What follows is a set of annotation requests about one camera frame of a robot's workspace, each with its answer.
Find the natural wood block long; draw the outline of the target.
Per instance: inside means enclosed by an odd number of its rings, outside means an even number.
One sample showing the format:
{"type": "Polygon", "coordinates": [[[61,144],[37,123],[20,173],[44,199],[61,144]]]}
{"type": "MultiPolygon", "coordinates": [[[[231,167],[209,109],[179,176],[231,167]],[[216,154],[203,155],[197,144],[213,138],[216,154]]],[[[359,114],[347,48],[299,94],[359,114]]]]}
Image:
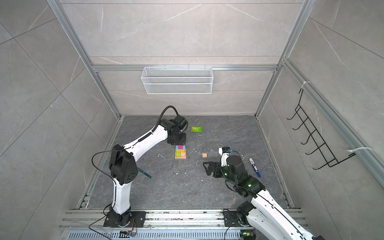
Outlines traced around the natural wood block long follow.
{"type": "Polygon", "coordinates": [[[186,153],[186,157],[185,158],[182,158],[182,157],[180,157],[180,158],[176,158],[176,156],[175,156],[175,159],[177,159],[177,160],[185,160],[187,158],[187,153],[186,153]]]}

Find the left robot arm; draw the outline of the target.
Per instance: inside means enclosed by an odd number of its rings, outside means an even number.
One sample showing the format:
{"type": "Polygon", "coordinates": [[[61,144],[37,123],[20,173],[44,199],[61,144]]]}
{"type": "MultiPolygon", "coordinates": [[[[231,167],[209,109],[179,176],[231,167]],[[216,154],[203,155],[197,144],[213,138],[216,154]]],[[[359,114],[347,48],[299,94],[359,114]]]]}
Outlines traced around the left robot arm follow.
{"type": "Polygon", "coordinates": [[[115,145],[111,154],[109,169],[110,174],[96,167],[94,159],[91,159],[93,167],[109,177],[114,184],[114,197],[109,205],[106,215],[105,227],[133,227],[134,217],[131,214],[130,193],[133,180],[139,173],[137,161],[148,150],[158,143],[166,140],[170,145],[184,145],[187,134],[185,130],[188,121],[181,116],[174,106],[167,106],[161,112],[155,126],[146,134],[124,146],[115,145]]]}

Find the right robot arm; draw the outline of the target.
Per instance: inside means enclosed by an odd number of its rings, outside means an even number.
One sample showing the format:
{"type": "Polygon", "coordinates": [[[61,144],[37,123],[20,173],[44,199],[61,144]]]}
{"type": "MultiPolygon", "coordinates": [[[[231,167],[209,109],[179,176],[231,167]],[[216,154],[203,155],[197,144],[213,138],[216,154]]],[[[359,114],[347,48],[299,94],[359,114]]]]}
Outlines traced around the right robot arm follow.
{"type": "Polygon", "coordinates": [[[296,222],[271,196],[266,187],[248,174],[241,157],[224,153],[220,162],[204,162],[208,176],[224,178],[233,191],[247,199],[237,207],[242,225],[260,231],[269,240],[322,240],[296,222]]]}

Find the green snack packet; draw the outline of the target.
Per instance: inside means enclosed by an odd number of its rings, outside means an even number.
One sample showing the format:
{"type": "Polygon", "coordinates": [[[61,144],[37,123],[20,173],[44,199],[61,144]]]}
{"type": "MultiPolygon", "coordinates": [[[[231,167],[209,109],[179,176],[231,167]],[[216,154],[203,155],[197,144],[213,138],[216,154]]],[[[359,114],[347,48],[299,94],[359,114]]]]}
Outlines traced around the green snack packet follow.
{"type": "Polygon", "coordinates": [[[202,127],[191,127],[192,133],[202,133],[202,127]]]}

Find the green handled tool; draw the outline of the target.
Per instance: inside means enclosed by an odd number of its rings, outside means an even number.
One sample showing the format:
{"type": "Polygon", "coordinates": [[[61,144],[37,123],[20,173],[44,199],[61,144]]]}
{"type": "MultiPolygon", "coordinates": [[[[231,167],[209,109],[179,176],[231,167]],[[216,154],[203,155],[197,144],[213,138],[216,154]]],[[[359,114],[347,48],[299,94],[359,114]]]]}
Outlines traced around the green handled tool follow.
{"type": "Polygon", "coordinates": [[[151,175],[149,175],[148,173],[146,173],[145,171],[143,171],[142,169],[140,169],[140,168],[138,168],[138,171],[140,172],[140,173],[142,173],[143,175],[145,175],[146,177],[148,177],[148,178],[152,178],[152,176],[151,175]]]}

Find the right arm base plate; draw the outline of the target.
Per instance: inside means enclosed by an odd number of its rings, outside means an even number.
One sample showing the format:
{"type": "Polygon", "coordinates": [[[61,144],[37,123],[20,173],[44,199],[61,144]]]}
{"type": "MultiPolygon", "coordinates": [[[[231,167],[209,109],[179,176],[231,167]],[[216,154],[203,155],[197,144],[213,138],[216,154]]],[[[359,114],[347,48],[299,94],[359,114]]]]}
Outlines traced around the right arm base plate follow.
{"type": "Polygon", "coordinates": [[[222,211],[226,227],[248,227],[246,217],[238,211],[222,211]]]}

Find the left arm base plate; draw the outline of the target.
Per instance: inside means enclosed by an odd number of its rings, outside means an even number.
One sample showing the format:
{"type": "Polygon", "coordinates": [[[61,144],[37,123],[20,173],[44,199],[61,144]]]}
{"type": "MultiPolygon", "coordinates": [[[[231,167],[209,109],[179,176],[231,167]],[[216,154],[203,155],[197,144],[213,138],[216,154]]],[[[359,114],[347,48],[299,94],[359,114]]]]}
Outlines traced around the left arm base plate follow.
{"type": "Polygon", "coordinates": [[[103,227],[129,228],[135,224],[135,227],[142,228],[145,223],[146,214],[147,212],[145,211],[133,211],[119,215],[112,211],[107,213],[103,227]]]}

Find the aluminium mounting rail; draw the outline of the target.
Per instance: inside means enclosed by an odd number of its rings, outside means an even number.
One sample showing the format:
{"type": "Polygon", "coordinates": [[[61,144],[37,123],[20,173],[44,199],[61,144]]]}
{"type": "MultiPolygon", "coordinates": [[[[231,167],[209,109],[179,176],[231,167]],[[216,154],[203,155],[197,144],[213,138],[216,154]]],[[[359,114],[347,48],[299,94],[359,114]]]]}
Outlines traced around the aluminium mounting rail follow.
{"type": "Polygon", "coordinates": [[[63,240],[264,240],[255,228],[226,227],[223,210],[136,210],[145,211],[142,228],[103,227],[103,210],[69,210],[59,225],[63,240]]]}

